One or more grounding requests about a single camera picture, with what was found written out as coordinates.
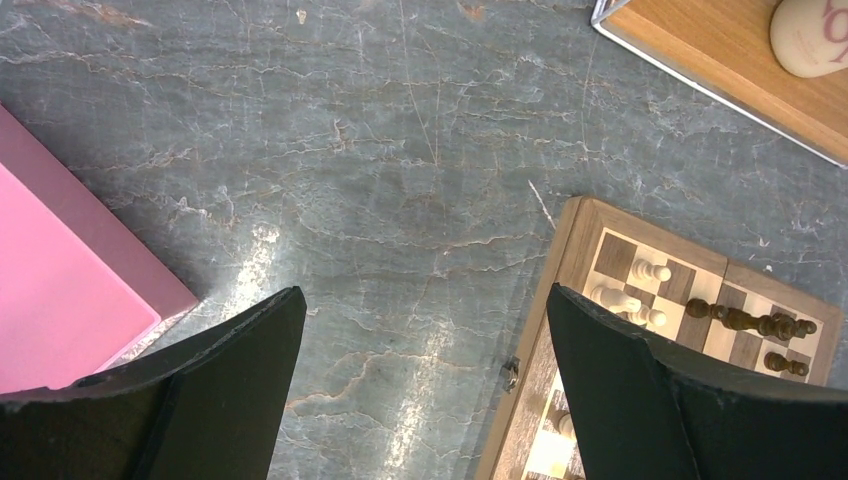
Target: chess board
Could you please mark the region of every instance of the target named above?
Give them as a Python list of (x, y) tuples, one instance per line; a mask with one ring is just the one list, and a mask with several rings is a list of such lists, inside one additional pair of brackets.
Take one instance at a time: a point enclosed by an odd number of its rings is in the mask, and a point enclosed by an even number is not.
[[(632, 271), (643, 259), (665, 265), (668, 281), (641, 279)], [(531, 305), (516, 357), (518, 387), (504, 395), (495, 415), (476, 479), (576, 479), (584, 474), (578, 444), (556, 431), (568, 410), (544, 315), (553, 283), (587, 297), (598, 286), (623, 290), (643, 305), (666, 314), (667, 322), (647, 329), (719, 360), (789, 381), (824, 385), (839, 340), (842, 312), (821, 300), (728, 260), (700, 245), (587, 197), (570, 199), (552, 242), (551, 253)], [(733, 331), (718, 320), (693, 318), (691, 298), (741, 308), (760, 316), (781, 312), (816, 323), (816, 333), (781, 341), (753, 330)], [(626, 314), (619, 314), (625, 321)], [(807, 363), (809, 373), (793, 375), (765, 368), (777, 352)]]

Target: marble table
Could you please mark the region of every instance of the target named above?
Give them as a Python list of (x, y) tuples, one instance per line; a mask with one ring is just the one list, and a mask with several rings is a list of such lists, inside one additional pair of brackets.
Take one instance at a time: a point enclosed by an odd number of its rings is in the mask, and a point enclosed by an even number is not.
[(848, 308), (846, 174), (588, 0), (101, 1), (14, 0), (0, 101), (205, 299), (160, 345), (303, 287), (270, 478), (473, 472), (572, 195)]

